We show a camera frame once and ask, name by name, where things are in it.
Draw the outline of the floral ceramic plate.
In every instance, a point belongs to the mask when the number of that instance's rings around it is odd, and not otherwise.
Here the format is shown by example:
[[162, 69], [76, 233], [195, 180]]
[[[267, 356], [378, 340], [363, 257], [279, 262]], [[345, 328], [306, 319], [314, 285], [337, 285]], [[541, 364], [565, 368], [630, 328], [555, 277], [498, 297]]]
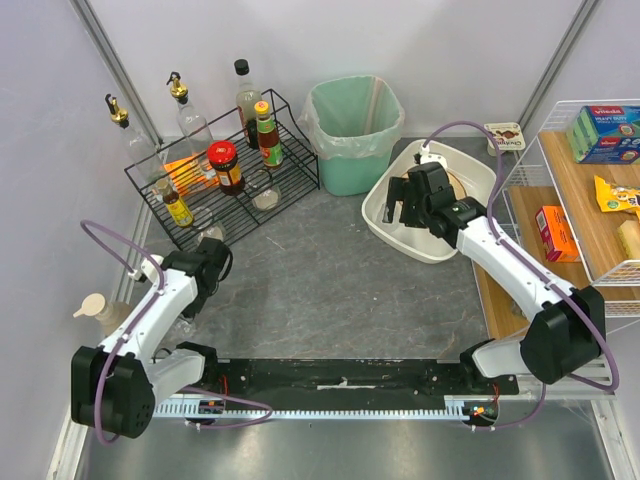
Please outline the floral ceramic plate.
[[447, 177], [457, 200], [461, 200], [468, 196], [463, 183], [453, 173], [447, 171]]

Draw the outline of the glass jar with rice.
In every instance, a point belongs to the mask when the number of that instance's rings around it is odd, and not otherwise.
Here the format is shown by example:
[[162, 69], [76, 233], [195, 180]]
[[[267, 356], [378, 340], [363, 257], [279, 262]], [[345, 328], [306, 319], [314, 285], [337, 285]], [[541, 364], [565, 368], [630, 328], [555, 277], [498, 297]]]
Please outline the glass jar with rice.
[[280, 189], [266, 169], [259, 169], [247, 178], [249, 196], [259, 211], [274, 209], [280, 202]]

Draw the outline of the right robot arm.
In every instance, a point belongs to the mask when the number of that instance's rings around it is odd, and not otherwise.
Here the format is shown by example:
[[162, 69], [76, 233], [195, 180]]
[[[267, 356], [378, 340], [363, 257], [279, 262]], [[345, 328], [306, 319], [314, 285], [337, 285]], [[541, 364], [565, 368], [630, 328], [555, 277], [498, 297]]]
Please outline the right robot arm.
[[426, 229], [478, 264], [516, 302], [529, 327], [522, 338], [490, 340], [471, 350], [485, 378], [531, 374], [546, 385], [574, 376], [606, 351], [605, 302], [543, 267], [506, 234], [491, 208], [457, 198], [437, 162], [388, 183], [383, 220]]

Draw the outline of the wide glass jar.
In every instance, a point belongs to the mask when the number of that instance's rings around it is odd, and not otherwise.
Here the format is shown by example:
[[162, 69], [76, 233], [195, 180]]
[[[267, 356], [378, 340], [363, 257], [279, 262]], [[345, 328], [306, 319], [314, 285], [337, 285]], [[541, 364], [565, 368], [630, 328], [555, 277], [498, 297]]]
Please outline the wide glass jar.
[[192, 229], [194, 230], [194, 244], [198, 247], [205, 238], [212, 238], [224, 241], [226, 238], [226, 230], [223, 224], [217, 220], [213, 212], [207, 207], [196, 207], [193, 210], [194, 222]]

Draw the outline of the glass oil bottle gold spout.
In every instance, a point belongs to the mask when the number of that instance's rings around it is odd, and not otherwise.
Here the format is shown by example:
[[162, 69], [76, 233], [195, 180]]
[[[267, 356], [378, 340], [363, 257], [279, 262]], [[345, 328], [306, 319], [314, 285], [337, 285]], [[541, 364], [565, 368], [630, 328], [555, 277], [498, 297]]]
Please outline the glass oil bottle gold spout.
[[210, 177], [212, 173], [207, 151], [213, 143], [213, 136], [208, 121], [191, 102], [188, 87], [183, 83], [179, 72], [171, 72], [166, 84], [169, 86], [171, 96], [176, 101], [177, 122], [187, 140], [194, 160], [203, 174]]

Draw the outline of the red lid sauce jar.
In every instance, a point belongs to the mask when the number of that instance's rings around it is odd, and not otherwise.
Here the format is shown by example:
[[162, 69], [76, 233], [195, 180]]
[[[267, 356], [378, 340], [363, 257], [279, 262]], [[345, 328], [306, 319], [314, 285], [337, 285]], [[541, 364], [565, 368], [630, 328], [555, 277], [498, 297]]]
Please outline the red lid sauce jar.
[[239, 195], [245, 186], [236, 146], [227, 140], [216, 141], [207, 149], [209, 164], [215, 171], [221, 191], [227, 195]]

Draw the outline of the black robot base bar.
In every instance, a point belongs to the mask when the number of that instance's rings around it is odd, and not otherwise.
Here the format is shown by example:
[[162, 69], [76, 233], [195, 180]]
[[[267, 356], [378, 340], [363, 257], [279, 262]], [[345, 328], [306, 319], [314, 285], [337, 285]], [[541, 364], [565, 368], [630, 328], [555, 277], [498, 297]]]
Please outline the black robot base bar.
[[317, 391], [409, 392], [429, 396], [517, 395], [511, 374], [486, 379], [435, 359], [226, 359], [205, 366], [201, 387], [248, 400]]

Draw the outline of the clear plastic cup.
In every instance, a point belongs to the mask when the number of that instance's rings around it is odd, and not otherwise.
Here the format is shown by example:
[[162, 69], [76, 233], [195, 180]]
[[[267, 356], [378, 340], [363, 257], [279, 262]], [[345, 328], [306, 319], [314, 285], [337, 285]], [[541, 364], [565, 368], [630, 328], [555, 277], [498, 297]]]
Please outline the clear plastic cup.
[[177, 338], [187, 339], [194, 334], [194, 326], [186, 320], [177, 320], [174, 325], [174, 335]]

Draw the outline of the yellow cap chili sauce bottle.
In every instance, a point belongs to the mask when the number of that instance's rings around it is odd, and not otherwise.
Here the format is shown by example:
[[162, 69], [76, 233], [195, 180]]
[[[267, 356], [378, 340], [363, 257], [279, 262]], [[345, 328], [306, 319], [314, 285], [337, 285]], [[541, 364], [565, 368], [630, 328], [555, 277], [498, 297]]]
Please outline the yellow cap chili sauce bottle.
[[258, 144], [264, 165], [267, 168], [277, 169], [282, 165], [284, 155], [276, 122], [271, 113], [271, 107], [267, 101], [260, 100], [254, 104], [254, 111], [256, 114]]

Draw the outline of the small yellow label bottle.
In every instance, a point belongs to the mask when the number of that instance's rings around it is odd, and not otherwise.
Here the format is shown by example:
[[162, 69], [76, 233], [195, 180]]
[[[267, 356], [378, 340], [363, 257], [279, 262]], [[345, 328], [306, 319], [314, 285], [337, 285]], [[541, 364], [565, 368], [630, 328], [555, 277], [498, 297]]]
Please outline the small yellow label bottle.
[[191, 227], [194, 215], [171, 183], [166, 178], [161, 178], [156, 181], [155, 185], [176, 225], [180, 228]]

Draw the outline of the dark soy sauce bottle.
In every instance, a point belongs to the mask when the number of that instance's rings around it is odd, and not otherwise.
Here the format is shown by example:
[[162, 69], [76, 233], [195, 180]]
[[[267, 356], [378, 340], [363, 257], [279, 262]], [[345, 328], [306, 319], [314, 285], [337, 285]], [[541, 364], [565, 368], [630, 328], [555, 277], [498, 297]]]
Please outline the dark soy sauce bottle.
[[236, 94], [236, 106], [238, 108], [243, 132], [248, 146], [251, 149], [259, 149], [257, 120], [254, 106], [262, 100], [262, 95], [255, 88], [250, 75], [250, 66], [246, 59], [237, 59], [234, 62], [235, 73], [239, 82], [238, 93]]

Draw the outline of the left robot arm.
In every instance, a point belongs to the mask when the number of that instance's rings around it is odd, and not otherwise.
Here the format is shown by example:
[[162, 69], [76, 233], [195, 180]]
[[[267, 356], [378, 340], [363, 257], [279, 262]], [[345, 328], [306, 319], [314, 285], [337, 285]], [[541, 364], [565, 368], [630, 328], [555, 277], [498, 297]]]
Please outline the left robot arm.
[[96, 347], [71, 360], [73, 422], [99, 437], [139, 437], [154, 408], [185, 387], [216, 382], [215, 348], [185, 341], [163, 359], [154, 354], [174, 322], [194, 318], [228, 276], [233, 254], [204, 238], [193, 252], [146, 254], [139, 269], [151, 286], [131, 313]]

